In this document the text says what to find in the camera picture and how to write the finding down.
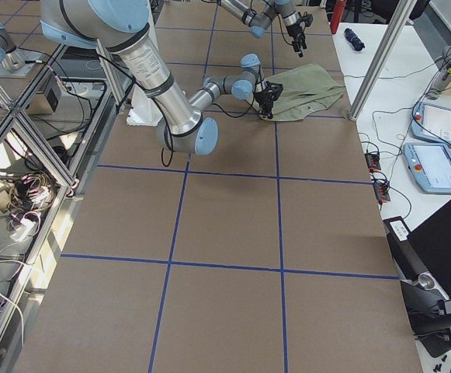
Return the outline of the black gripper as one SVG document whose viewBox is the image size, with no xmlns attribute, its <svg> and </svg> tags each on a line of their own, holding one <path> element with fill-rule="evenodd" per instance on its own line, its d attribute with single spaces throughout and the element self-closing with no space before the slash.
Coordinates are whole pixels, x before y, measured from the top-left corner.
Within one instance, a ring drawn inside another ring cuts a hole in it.
<svg viewBox="0 0 451 373">
<path fill-rule="evenodd" d="M 291 12 L 285 16 L 285 26 L 288 35 L 292 38 L 292 47 L 297 55 L 303 57 L 303 51 L 307 49 L 304 30 L 313 22 L 313 15 L 310 13 Z"/>
<path fill-rule="evenodd" d="M 272 108 L 274 102 L 283 92 L 283 85 L 278 83 L 266 82 L 266 87 L 260 92 L 254 92 L 254 101 L 259 105 L 259 111 L 262 111 L 262 117 L 273 118 Z"/>
</svg>

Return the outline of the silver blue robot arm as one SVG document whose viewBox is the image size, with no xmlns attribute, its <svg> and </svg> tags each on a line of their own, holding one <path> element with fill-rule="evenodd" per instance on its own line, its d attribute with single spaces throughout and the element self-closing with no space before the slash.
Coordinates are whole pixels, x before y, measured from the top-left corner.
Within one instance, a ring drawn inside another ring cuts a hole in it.
<svg viewBox="0 0 451 373">
<path fill-rule="evenodd" d="M 300 58 L 303 57 L 307 49 L 304 31 L 312 24 L 314 17 L 307 12 L 297 11 L 293 1 L 265 1 L 261 12 L 257 12 L 251 5 L 247 6 L 241 1 L 223 0 L 216 3 L 246 25 L 255 38 L 261 38 L 275 19 L 279 19 L 292 39 L 288 44 Z"/>
<path fill-rule="evenodd" d="M 283 86 L 266 80 L 256 54 L 241 59 L 239 75 L 210 77 L 191 98 L 174 79 L 150 38 L 146 1 L 42 1 L 43 35 L 59 44 L 95 49 L 103 45 L 121 58 L 163 116 L 157 126 L 161 145 L 173 152 L 210 154 L 218 141 L 217 122 L 203 111 L 222 95 L 257 103 L 272 116 Z"/>
</svg>

